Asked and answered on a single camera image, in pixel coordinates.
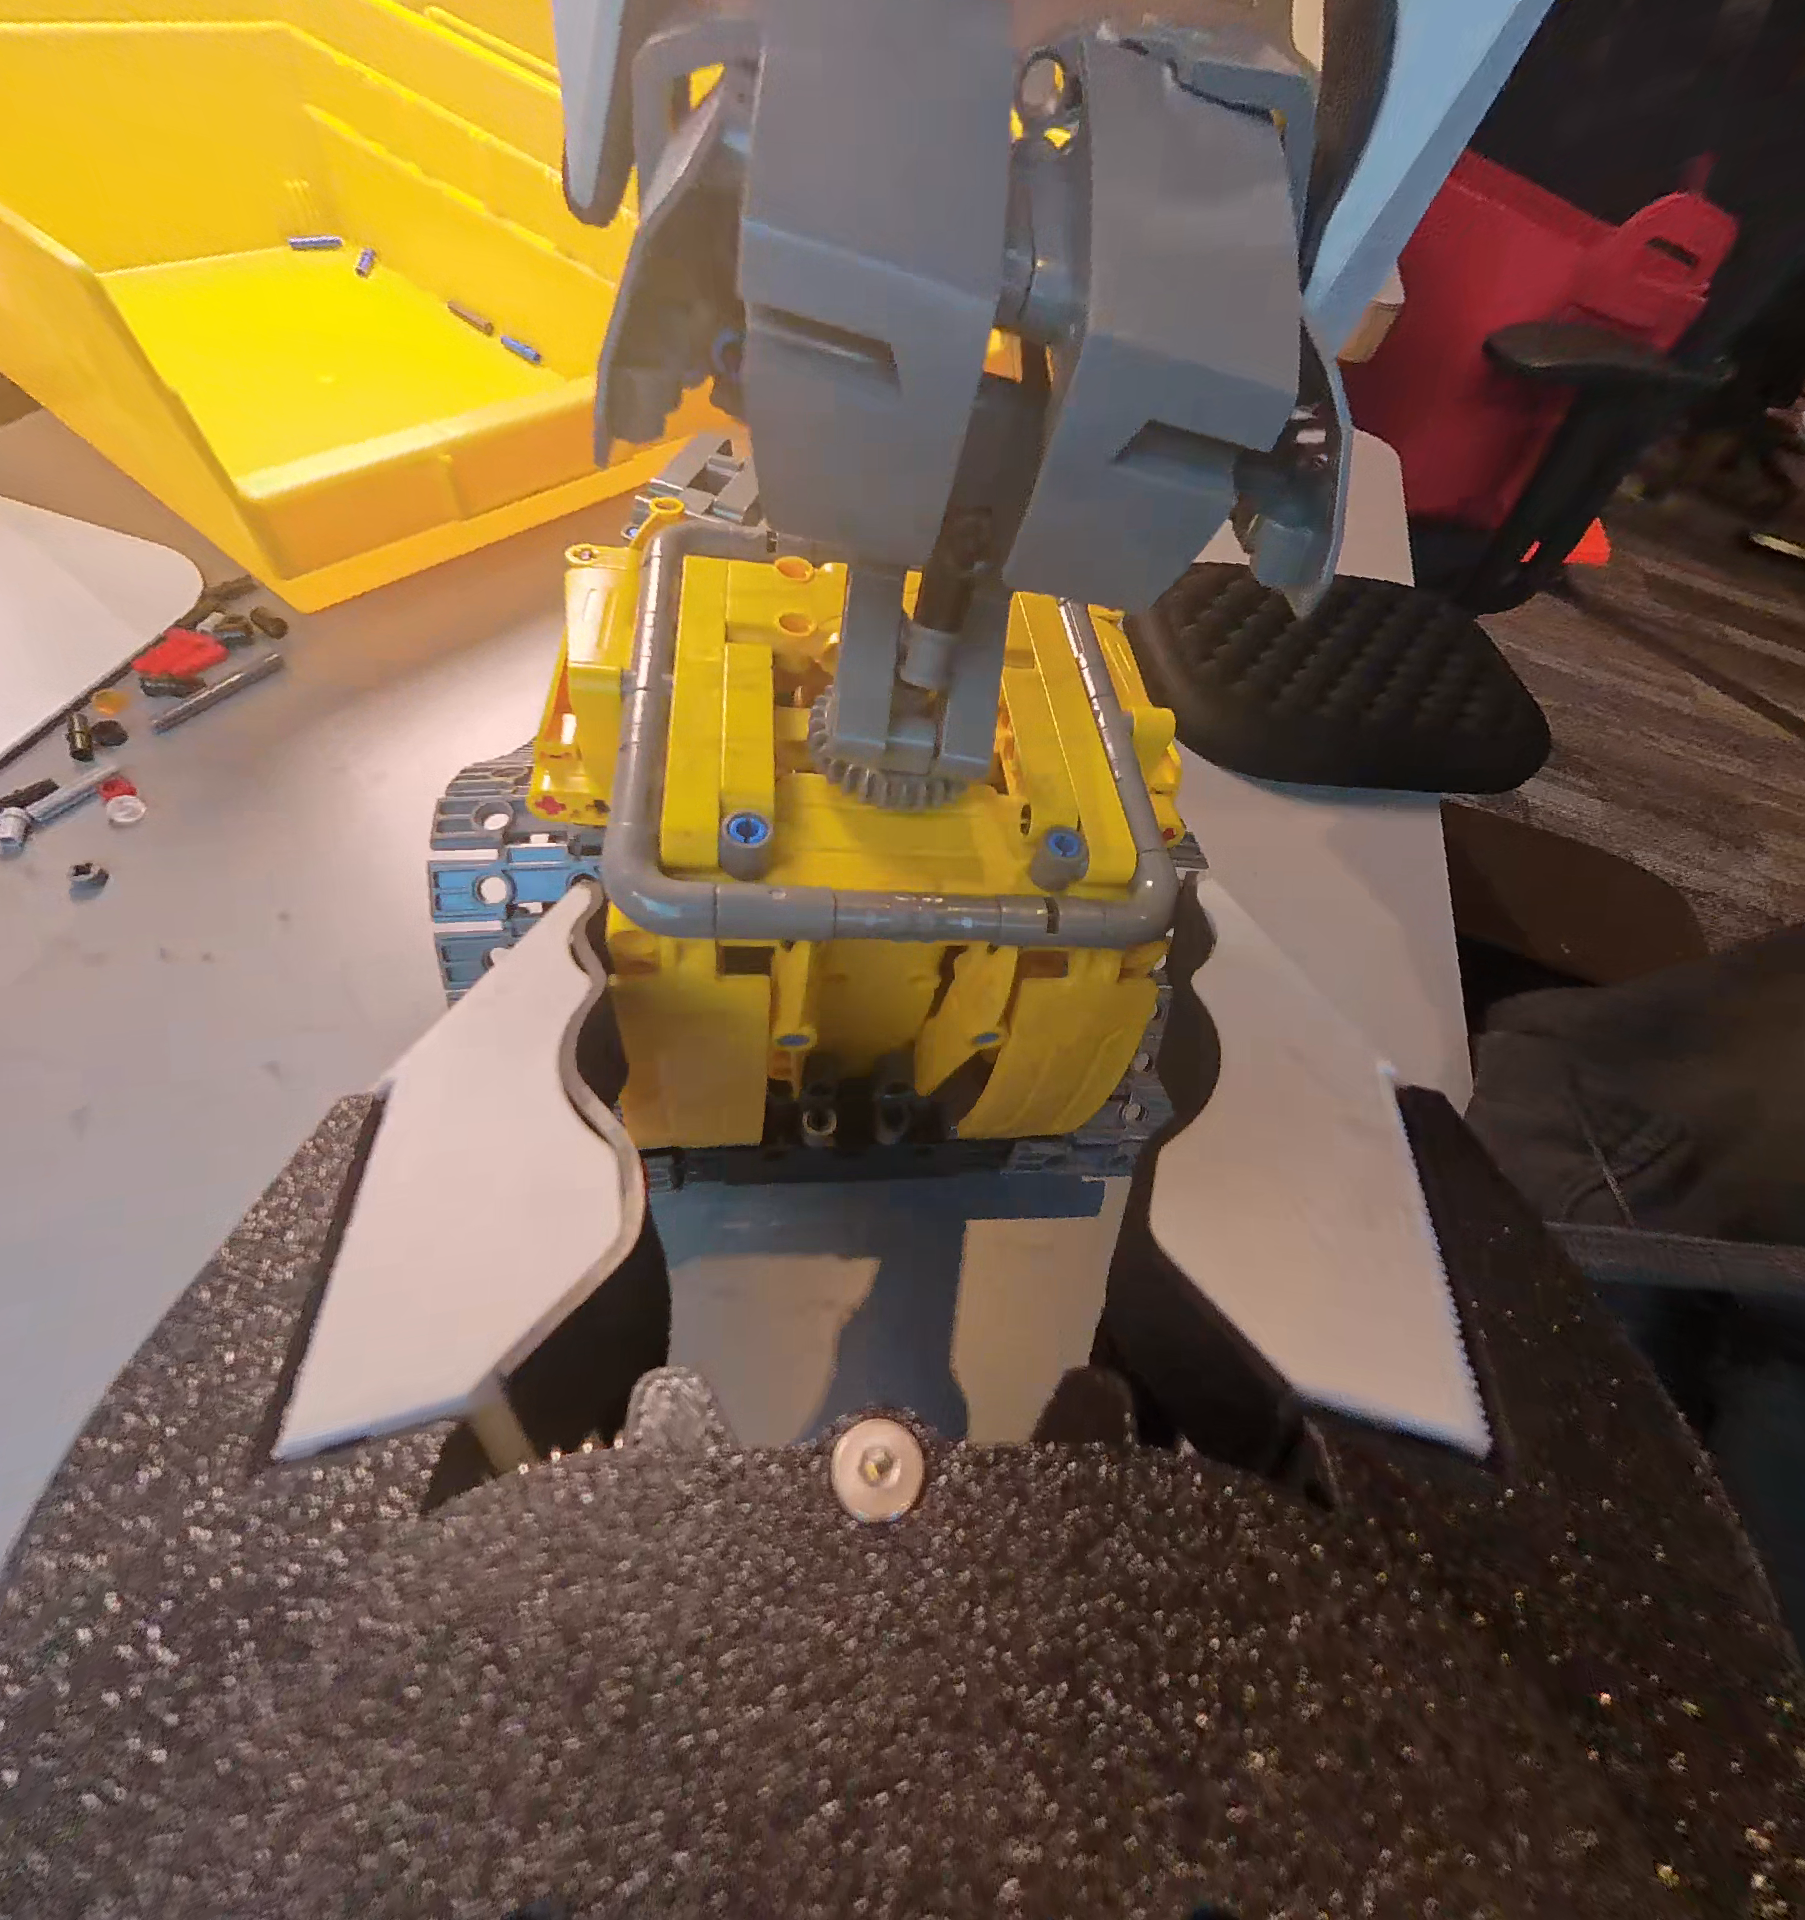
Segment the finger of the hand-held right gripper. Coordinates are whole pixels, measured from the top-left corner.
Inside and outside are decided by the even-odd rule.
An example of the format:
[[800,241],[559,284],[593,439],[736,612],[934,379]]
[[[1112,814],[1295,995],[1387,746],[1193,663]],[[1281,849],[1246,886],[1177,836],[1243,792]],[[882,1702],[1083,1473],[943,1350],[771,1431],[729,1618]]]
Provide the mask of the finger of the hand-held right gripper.
[[1325,346],[1348,347],[1548,12],[1548,3],[1398,7],[1378,119],[1307,297]]
[[553,3],[561,185],[575,216],[606,226],[630,176],[653,176],[688,114],[693,72],[758,58],[759,5]]

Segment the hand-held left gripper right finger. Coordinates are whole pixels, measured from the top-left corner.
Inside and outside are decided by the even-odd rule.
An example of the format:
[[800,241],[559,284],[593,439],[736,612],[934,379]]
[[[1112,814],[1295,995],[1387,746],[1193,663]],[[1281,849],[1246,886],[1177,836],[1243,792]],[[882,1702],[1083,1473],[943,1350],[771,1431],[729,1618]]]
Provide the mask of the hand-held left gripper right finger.
[[1149,1428],[1295,1467],[1310,1424],[1493,1454],[1391,1064],[1214,879],[1181,886],[1159,1072],[1098,1338]]

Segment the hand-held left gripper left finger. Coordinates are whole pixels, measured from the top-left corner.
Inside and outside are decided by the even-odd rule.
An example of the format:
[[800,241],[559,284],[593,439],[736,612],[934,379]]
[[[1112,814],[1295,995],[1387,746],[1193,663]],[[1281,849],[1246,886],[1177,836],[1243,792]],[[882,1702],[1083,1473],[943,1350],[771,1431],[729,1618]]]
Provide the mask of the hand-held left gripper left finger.
[[488,1459],[534,1459],[505,1382],[628,1260],[642,1169],[576,1069],[608,1014],[576,885],[376,1091],[314,1325],[287,1379],[276,1460],[459,1420]]

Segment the grey toy robot head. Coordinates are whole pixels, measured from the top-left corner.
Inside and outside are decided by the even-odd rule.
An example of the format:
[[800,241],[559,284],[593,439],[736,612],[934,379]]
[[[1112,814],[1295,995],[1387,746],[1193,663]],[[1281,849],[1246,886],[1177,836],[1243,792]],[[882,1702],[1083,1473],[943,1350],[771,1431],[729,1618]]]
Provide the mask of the grey toy robot head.
[[832,783],[982,779],[1012,596],[1144,612],[1231,523],[1321,597],[1345,404],[1286,5],[759,3],[687,108],[628,182],[598,455],[709,387],[768,528],[849,567]]

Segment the yellow tracked toy robot body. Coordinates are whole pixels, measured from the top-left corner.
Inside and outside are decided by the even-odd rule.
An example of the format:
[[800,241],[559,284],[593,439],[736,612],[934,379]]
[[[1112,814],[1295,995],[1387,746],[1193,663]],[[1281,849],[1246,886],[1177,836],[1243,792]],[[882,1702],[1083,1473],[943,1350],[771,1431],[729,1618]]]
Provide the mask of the yellow tracked toy robot body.
[[693,558],[663,642],[653,865],[794,919],[599,925],[626,1060],[621,1123],[659,1175],[796,1159],[869,1169],[1128,1171],[1160,1126],[1150,1047],[1179,879],[1175,719],[1126,622],[1021,596],[985,766],[956,798],[879,808],[813,754],[844,563],[750,535]]

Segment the yellow plastic bin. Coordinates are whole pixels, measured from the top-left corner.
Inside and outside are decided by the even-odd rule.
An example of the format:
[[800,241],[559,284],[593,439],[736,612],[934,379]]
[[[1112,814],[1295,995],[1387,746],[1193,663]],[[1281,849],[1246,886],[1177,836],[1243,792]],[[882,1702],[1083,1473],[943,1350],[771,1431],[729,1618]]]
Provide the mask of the yellow plastic bin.
[[0,372],[300,612],[642,484],[552,5],[0,5]]

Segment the scattered small building pieces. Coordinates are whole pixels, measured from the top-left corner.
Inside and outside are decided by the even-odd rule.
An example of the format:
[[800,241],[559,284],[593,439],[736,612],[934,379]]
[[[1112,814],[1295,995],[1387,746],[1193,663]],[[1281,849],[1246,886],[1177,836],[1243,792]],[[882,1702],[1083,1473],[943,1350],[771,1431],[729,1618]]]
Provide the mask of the scattered small building pieces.
[[42,741],[58,746],[51,770],[0,779],[0,864],[19,864],[66,821],[143,827],[149,792],[136,754],[281,674],[289,637],[287,612],[246,596],[244,583],[209,589],[49,725]]

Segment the white book stand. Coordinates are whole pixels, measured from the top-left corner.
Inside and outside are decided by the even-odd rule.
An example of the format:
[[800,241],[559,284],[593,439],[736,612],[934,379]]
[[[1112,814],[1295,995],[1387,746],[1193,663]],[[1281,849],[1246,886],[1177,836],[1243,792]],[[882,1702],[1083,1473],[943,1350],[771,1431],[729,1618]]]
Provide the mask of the white book stand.
[[184,554],[0,496],[0,764],[111,680],[205,587]]

